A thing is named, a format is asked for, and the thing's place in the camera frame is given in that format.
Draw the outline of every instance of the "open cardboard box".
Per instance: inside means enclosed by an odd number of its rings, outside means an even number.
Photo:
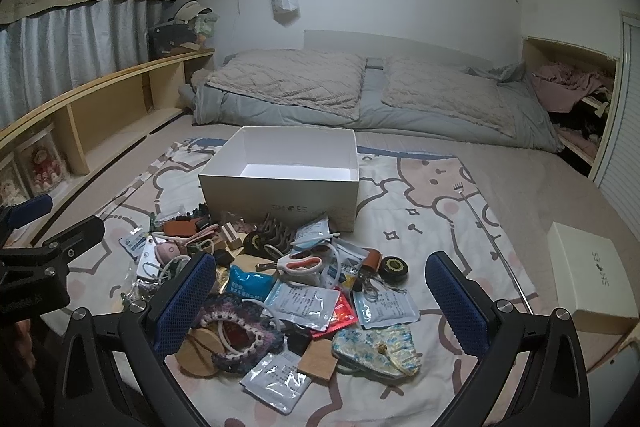
[[[623,335],[638,323],[638,307],[612,240],[561,223],[547,234],[558,305],[578,331]]]
[[[299,227],[325,212],[353,231],[358,202],[355,133],[323,127],[242,127],[200,173],[211,212]]]

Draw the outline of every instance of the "red packet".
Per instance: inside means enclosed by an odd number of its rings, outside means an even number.
[[[347,297],[345,297],[343,293],[340,293],[340,297],[338,297],[338,301],[335,304],[334,315],[329,321],[329,327],[326,328],[326,331],[311,330],[311,336],[314,339],[319,339],[320,337],[325,337],[329,333],[351,326],[357,321],[358,317],[355,311],[353,311],[353,308],[351,308]]]

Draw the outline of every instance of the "white louvered door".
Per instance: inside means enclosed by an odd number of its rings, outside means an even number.
[[[620,97],[594,182],[640,239],[640,20],[623,17]]]

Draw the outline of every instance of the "round wooden coaster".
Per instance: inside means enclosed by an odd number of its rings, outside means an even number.
[[[198,328],[189,331],[175,354],[175,360],[177,360],[180,370],[190,377],[213,377],[218,369],[211,362],[211,352],[200,344],[204,344],[210,351],[216,353],[225,352],[220,339],[213,331]]]

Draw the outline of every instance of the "metal screw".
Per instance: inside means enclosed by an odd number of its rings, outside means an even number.
[[[556,310],[556,317],[558,317],[561,321],[567,321],[569,320],[569,317],[571,317],[571,313],[569,313],[564,308],[558,308]]]
[[[71,318],[75,319],[76,321],[79,321],[80,319],[84,319],[86,315],[86,308],[78,308],[76,311],[74,311],[71,314]]]
[[[509,301],[498,301],[497,306],[502,313],[511,313],[513,311],[513,304],[511,304]]]
[[[143,301],[142,299],[138,299],[137,301],[133,301],[130,305],[129,305],[129,311],[132,311],[134,313],[140,313],[143,312],[146,308],[146,302]]]

